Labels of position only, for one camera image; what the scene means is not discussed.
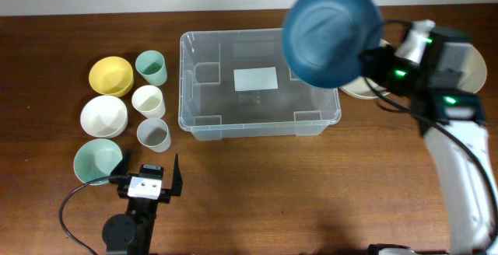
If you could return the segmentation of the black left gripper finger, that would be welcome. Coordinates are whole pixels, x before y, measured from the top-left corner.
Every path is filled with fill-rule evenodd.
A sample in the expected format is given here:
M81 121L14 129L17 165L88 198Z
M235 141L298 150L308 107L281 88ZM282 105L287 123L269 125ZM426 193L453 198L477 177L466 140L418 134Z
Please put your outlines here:
M174 160L174 172L172 178L172 185L170 188L170 196L171 197L180 197L183 189L183 179L181 175L181 170L179 167L179 155L175 155Z
M128 166L129 166L131 156L132 156L132 151L127 151L123 155L121 161L111 171L110 175L111 176L125 176L127 174L127 171L128 171Z

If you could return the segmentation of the beige bowl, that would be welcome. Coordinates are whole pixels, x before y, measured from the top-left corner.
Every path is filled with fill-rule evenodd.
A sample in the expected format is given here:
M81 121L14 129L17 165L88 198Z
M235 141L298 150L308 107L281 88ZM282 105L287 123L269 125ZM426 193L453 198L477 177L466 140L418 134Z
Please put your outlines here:
M372 80L368 79L368 82L382 96L386 96L389 94L389 92L384 87L379 86ZM370 90L363 77L356 78L347 85L340 87L340 89L347 95L361 100L374 100L377 98L377 95Z
M460 81L462 90L469 93L477 93L486 83L487 67L483 56L473 47L468 53L463 76Z

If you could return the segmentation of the dark blue bowl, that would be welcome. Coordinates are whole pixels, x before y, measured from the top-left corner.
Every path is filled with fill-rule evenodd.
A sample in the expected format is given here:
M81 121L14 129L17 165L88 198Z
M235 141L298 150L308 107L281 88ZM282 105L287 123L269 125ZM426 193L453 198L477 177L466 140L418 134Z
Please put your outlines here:
M283 53L306 84L338 88L361 76L359 55L380 46L383 21L373 0L297 0L283 23Z

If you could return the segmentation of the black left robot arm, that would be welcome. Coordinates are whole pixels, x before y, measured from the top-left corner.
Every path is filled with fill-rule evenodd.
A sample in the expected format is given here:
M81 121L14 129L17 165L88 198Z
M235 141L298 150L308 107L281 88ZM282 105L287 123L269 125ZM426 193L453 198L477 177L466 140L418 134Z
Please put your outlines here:
M183 180L178 158L174 160L170 188L162 187L163 167L142 165L138 173L129 173L130 158L127 152L110 172L110 182L117 185L118 197L126 199L128 206L125 213L110 217L103 225L107 254L147 254L158 205L181 196Z

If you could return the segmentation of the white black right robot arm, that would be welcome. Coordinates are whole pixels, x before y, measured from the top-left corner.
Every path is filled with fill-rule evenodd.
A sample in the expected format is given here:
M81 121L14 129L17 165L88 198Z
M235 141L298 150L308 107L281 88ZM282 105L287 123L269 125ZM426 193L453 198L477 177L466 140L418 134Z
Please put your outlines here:
M382 109L408 114L434 161L443 191L452 254L497 251L497 185L488 150L486 116L480 99L464 91L472 44L465 33L431 20L399 21L402 43L374 47L386 22L369 31L359 54L362 76ZM409 100L405 107L373 85Z

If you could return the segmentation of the mint green bowl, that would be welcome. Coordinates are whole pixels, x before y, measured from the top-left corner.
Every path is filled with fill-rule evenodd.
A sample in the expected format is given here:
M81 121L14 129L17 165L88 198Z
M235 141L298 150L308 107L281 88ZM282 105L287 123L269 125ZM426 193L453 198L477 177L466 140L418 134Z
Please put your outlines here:
M94 139L84 144L75 154L73 169L82 183L109 176L123 154L113 141L104 138Z

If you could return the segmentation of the grey translucent cup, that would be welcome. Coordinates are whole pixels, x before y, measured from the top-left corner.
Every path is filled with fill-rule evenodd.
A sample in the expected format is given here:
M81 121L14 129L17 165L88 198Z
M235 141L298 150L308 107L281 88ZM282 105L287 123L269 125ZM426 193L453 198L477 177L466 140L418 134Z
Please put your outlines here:
M137 128L137 139L154 152L165 152L172 143L167 123L159 118L144 120Z

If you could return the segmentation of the white bowl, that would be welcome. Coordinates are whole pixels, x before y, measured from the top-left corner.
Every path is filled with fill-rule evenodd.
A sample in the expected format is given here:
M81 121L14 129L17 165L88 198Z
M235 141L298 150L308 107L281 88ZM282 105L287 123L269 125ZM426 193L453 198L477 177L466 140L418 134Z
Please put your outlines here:
M115 138L128 125L128 109L116 96L97 96L83 107L80 124L95 138Z

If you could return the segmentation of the cream cup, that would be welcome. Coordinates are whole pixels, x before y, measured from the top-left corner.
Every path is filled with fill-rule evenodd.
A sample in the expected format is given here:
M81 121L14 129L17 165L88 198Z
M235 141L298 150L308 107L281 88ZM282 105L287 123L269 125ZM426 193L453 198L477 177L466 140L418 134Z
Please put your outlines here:
M132 106L146 118L162 118L166 113L163 94L152 85L141 86L134 91Z

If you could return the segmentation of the yellow bowl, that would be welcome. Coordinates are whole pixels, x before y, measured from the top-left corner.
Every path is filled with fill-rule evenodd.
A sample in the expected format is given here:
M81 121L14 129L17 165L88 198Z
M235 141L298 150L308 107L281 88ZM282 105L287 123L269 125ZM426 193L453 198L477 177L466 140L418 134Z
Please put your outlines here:
M101 95L124 96L134 85L133 68L127 60L118 56L102 58L90 69L89 84Z

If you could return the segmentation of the mint green cup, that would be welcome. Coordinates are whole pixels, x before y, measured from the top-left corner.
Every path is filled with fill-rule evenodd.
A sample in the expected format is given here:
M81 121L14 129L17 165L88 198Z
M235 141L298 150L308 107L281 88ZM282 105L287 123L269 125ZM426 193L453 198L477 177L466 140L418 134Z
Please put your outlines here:
M161 86L167 81L167 67L164 56L159 51L144 51L135 61L137 72L153 86Z

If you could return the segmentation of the clear plastic storage bin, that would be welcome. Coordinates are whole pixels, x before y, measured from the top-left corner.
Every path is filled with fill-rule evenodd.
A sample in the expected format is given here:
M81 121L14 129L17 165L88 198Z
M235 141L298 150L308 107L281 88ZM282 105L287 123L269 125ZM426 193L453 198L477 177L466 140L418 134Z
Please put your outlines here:
M237 92L234 70L276 67L278 89ZM339 122L337 89L302 82L286 63L282 31L190 31L180 38L178 124L199 141L314 136Z

